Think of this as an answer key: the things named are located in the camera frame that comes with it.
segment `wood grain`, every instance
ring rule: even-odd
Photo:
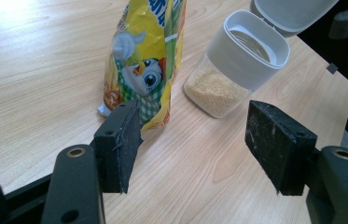
[[[88,144],[103,122],[104,59],[127,1],[0,1],[0,185],[10,192],[51,173],[55,157]],[[172,116],[145,142],[128,195],[106,194],[108,223],[309,223],[305,197],[275,194],[244,143],[250,99],[274,104],[339,145],[348,80],[296,36],[287,66],[223,119],[183,84],[223,20],[248,1],[188,1]]]

